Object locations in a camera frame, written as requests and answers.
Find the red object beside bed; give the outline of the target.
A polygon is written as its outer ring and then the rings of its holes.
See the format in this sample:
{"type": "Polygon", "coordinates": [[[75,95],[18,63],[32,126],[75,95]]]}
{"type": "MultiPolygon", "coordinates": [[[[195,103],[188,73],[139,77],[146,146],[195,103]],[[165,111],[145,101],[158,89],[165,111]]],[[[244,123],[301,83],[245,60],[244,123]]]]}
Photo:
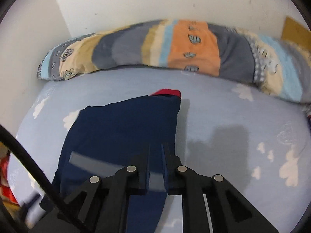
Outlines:
{"type": "Polygon", "coordinates": [[[9,156],[1,159],[1,198],[9,203],[18,204],[8,184],[7,167],[9,156]]]}

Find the navy work jacket red collar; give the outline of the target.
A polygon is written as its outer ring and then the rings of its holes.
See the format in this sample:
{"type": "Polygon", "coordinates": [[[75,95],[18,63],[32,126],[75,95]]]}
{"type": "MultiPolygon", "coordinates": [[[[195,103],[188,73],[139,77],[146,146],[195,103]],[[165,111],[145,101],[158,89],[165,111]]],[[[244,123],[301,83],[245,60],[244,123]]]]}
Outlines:
{"type": "Polygon", "coordinates": [[[180,91],[163,89],[81,110],[62,147],[52,182],[56,191],[66,197],[91,176],[112,176],[149,149],[149,190],[130,198],[127,232],[155,232],[167,198],[162,144],[175,149],[180,104],[180,91]]]}

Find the light blue cloud bed sheet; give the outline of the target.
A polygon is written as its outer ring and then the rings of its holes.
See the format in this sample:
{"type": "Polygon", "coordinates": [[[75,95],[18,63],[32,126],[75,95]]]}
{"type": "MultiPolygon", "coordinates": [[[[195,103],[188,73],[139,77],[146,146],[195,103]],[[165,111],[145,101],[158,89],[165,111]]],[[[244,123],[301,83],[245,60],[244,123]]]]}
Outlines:
{"type": "Polygon", "coordinates": [[[17,140],[53,179],[79,111],[181,92],[176,153],[197,173],[223,175],[279,232],[290,232],[310,203],[310,131],[302,106],[237,82],[178,70],[121,68],[48,82],[17,140]]]}

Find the dark patterned pillow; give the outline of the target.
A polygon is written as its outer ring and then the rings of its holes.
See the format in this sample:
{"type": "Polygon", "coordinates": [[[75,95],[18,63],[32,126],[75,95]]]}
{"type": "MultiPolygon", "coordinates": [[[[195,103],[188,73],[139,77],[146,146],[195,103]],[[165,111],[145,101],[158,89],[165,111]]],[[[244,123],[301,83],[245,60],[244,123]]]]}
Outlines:
{"type": "Polygon", "coordinates": [[[308,126],[311,129],[311,104],[305,105],[303,112],[307,118],[308,126]]]}

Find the striped patchwork rolled quilt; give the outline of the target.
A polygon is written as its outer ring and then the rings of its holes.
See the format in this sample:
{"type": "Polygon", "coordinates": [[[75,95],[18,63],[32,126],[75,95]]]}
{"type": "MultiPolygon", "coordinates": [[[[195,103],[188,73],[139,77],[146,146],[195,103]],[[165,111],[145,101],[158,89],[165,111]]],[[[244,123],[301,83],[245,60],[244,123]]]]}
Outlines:
{"type": "Polygon", "coordinates": [[[202,21],[162,19],[69,39],[51,49],[37,77],[61,81],[126,65],[170,68],[253,84],[310,103],[310,52],[291,41],[202,21]]]}

